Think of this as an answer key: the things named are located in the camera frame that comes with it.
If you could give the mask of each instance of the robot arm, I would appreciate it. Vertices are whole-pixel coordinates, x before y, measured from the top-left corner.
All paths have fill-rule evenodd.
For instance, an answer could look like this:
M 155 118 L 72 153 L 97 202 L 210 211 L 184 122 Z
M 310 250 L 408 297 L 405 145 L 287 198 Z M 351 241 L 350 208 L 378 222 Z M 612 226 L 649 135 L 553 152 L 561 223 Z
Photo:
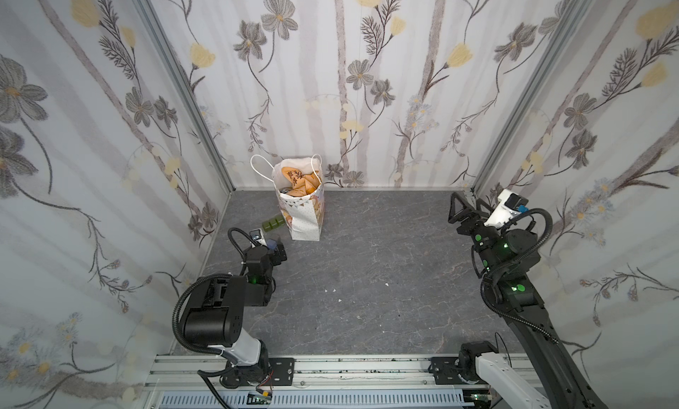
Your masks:
M 483 270 L 477 274 L 481 278 L 484 303 L 501 316 L 519 338 L 549 400 L 505 366 L 496 355 L 497 349 L 488 342 L 463 345 L 461 375 L 468 380 L 485 380 L 514 409 L 607 408 L 568 355 L 552 326 L 545 303 L 526 276 L 540 261 L 537 248 L 549 237 L 551 217 L 544 210 L 526 209 L 528 200 L 508 190 L 500 193 L 498 200 L 497 208 L 489 214 L 481 210 L 479 201 L 474 208 L 461 193 L 453 193 L 448 222 L 459 223 L 458 233 L 472 237 L 473 250 L 483 261 Z M 531 212 L 545 217 L 546 227 L 541 237 L 531 232 L 534 221 L 525 230 L 508 230 L 508 226 Z

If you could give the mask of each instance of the gray flower print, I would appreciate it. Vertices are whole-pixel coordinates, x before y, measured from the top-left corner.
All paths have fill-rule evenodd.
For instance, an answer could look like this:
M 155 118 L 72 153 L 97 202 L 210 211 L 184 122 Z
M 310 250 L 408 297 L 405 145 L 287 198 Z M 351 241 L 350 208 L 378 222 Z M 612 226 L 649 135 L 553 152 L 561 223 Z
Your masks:
M 292 17 L 295 12 L 295 5 L 290 0 L 264 0 L 264 6 L 272 14 L 261 15 L 261 25 L 264 30 L 278 30 L 278 36 L 282 39 L 289 39 L 288 30 L 297 30 L 297 22 Z
M 44 121 L 47 112 L 36 101 L 47 98 L 44 89 L 26 83 L 26 70 L 0 55 L 0 122 L 16 122 L 21 112 L 34 121 Z
M 564 15 L 565 8 L 568 6 L 568 3 L 570 3 L 570 0 L 561 0 L 556 4 L 554 9 L 556 17 L 546 17 L 542 19 L 542 23 L 540 23 L 540 28 L 538 29 L 539 34 L 550 34 L 556 29 L 556 27 L 559 25 L 559 22 L 561 21 L 561 17 Z
M 355 170 L 349 171 L 346 174 L 346 185 L 349 188 L 358 188 L 363 186 L 363 172 L 357 172 Z
M 590 161 L 587 159 L 587 152 L 594 150 L 596 138 L 597 135 L 592 135 L 586 129 L 573 137 L 573 147 L 565 154 L 566 157 L 575 157 L 573 169 L 580 169 L 590 164 Z
M 363 60 L 363 62 L 354 60 L 348 67 L 351 76 L 346 81 L 353 83 L 356 91 L 361 89 L 363 85 L 368 86 L 373 82 L 373 75 L 366 73 L 369 69 L 368 63 L 368 60 Z
M 328 173 L 324 176 L 330 178 L 342 177 L 342 172 L 344 172 L 344 167 L 340 166 L 339 163 L 335 163 L 334 165 L 328 165 Z
M 570 128 L 575 125 L 575 129 L 582 129 L 588 123 L 585 114 L 594 110 L 596 98 L 590 98 L 590 94 L 582 93 L 573 100 L 573 107 L 568 107 L 564 110 L 564 114 L 568 116 L 564 121 L 564 127 Z
M 0 199 L 17 194 L 14 175 L 33 175 L 38 169 L 19 152 L 24 139 L 18 133 L 0 126 Z
M 151 125 L 149 116 L 153 114 L 153 104 L 150 101 L 141 101 L 137 87 L 132 87 L 132 92 L 125 94 L 125 106 L 134 113 L 134 122 L 137 125 L 141 122 L 146 127 Z
M 261 45 L 266 44 L 266 35 L 261 30 L 259 23 L 240 21 L 240 29 L 238 36 L 242 38 L 243 42 L 233 46 L 233 49 L 238 52 L 238 58 L 247 60 L 250 52 L 261 59 Z
M 205 228 L 212 228 L 216 224 L 216 210 L 210 206 L 210 202 L 205 202 L 205 207 L 201 215 Z
M 497 53 L 494 57 L 496 62 L 509 56 L 512 61 L 517 61 L 521 50 L 524 47 L 530 47 L 535 41 L 535 30 L 538 27 L 535 25 L 525 25 L 523 22 L 509 34 L 509 44 L 498 45 L 495 47 Z
M 168 102 L 160 95 L 158 95 L 158 99 L 153 105 L 156 107 L 158 120 L 165 121 L 165 125 L 170 129 L 171 122 L 177 122 L 176 108 L 169 108 Z
M 380 100 L 382 100 L 387 106 L 390 106 L 391 102 L 396 99 L 394 95 L 389 94 L 391 89 L 392 87 L 389 84 L 388 79 L 385 79 L 384 81 L 378 79 L 375 81 L 375 83 L 373 83 L 372 89 L 370 89 L 370 93 L 375 96 L 373 104 L 377 104 Z
M 191 220 L 189 220 L 189 230 L 193 233 L 193 240 L 198 241 L 200 238 L 200 228 L 203 227 L 203 222 L 201 221 L 199 215 L 191 215 Z

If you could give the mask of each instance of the metal mounting plate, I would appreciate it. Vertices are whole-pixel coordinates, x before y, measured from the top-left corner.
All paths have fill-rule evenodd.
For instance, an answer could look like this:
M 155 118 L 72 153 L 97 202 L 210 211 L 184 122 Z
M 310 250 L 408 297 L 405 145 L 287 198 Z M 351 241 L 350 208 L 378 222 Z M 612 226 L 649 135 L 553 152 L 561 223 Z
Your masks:
M 429 372 L 434 375 L 436 385 L 462 385 L 462 384 L 486 384 L 480 380 L 477 382 L 465 381 L 458 374 L 458 367 L 455 365 L 457 357 L 432 357 Z
M 269 364 L 274 370 L 271 378 L 271 385 L 293 385 L 293 376 L 295 375 L 295 358 L 294 357 L 271 357 Z

